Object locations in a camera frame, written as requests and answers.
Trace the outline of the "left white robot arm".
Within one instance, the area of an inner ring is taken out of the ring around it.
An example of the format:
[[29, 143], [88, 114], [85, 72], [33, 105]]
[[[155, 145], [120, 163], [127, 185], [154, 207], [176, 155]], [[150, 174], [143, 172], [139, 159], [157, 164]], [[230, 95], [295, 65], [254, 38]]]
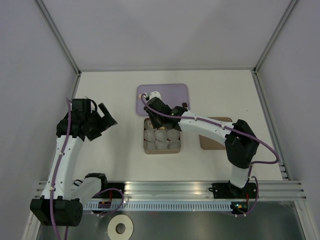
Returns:
[[89, 98], [67, 101], [68, 112], [56, 126], [55, 155], [45, 188], [39, 198], [30, 202], [30, 210], [44, 226], [76, 227], [84, 205], [96, 195], [109, 193], [104, 173], [88, 173], [73, 190], [73, 176], [85, 140], [93, 141], [117, 125], [103, 103]]

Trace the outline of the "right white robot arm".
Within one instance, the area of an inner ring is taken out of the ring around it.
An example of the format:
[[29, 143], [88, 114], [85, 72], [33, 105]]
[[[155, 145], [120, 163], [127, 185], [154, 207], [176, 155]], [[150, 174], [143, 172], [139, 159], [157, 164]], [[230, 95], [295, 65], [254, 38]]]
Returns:
[[154, 128], [194, 132], [223, 145], [227, 159], [232, 165], [227, 192], [233, 198], [240, 198], [246, 192], [251, 162], [259, 146], [253, 139], [255, 135], [246, 121], [219, 121], [199, 116], [184, 106], [170, 108], [162, 101], [157, 91], [144, 93], [140, 99]]

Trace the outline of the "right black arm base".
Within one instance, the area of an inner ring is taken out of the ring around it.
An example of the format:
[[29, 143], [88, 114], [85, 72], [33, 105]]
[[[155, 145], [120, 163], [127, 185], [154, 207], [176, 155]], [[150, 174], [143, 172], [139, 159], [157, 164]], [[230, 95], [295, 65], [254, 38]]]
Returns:
[[232, 185], [230, 182], [216, 182], [212, 183], [208, 191], [213, 194], [214, 199], [226, 199], [226, 200], [248, 200], [255, 199], [257, 196], [257, 185], [253, 182], [247, 183], [243, 188], [238, 188]]

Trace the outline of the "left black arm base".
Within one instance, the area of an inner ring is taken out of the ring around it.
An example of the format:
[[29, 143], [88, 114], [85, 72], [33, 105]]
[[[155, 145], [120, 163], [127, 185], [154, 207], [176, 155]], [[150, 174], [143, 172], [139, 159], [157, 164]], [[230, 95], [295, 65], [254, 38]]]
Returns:
[[116, 209], [121, 208], [125, 203], [124, 192], [124, 182], [111, 182], [104, 185], [92, 198], [100, 200], [98, 209]]

